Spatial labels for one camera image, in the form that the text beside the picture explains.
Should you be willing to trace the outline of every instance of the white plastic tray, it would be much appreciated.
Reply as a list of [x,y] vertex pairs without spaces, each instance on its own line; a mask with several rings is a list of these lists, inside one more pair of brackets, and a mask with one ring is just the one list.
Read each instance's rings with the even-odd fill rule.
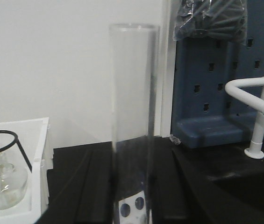
[[[0,224],[33,224],[46,210],[49,203],[47,170],[53,169],[48,129],[49,118],[0,123],[0,130],[17,133],[32,165],[31,173],[16,144],[5,151],[8,161],[26,167],[29,175],[26,195],[14,207],[0,210]],[[6,135],[2,137],[2,146],[10,142]]]

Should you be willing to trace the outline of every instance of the black countertop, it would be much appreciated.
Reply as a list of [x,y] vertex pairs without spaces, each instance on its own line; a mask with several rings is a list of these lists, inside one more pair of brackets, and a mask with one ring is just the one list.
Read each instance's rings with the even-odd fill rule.
[[[247,146],[248,142],[188,149],[157,138],[151,190],[154,223],[197,223],[191,204],[198,195],[193,192],[195,186],[189,193],[189,183],[194,182],[186,178],[187,169],[194,171],[190,179],[203,180],[201,188],[210,183],[215,192],[223,190],[250,207],[264,190],[264,184],[259,184],[264,182],[264,159],[247,157],[243,152]],[[111,223],[111,154],[110,142],[54,149],[54,169],[48,170],[50,205],[38,223]],[[247,182],[260,186],[250,189]],[[263,202],[264,196],[248,210],[256,209],[264,217]]]

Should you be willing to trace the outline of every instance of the graduated cylinder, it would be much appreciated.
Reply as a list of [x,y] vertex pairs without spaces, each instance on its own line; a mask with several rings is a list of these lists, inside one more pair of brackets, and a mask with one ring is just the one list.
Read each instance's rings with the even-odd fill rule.
[[115,224],[149,219],[148,178],[154,132],[158,27],[109,27],[113,68]]

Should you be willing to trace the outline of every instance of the black wire stand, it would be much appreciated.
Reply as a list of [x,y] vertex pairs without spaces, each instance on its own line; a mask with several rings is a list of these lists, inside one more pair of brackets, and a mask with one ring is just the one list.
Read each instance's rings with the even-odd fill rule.
[[31,166],[31,163],[25,153],[25,150],[23,149],[23,146],[21,145],[20,141],[19,141],[19,137],[16,133],[12,132],[12,131],[8,131],[8,130],[0,130],[0,134],[10,134],[14,137],[14,139],[12,140],[12,142],[10,142],[8,145],[0,148],[0,153],[11,148],[13,145],[17,144],[22,156],[24,157],[24,160],[27,164],[27,166],[29,167],[30,169],[30,172],[32,172],[32,166]]

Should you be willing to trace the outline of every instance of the white wall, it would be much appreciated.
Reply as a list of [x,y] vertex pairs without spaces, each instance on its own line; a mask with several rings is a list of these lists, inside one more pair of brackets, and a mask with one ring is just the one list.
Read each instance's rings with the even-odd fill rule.
[[53,147],[111,140],[108,25],[162,0],[0,0],[0,122],[50,117]]

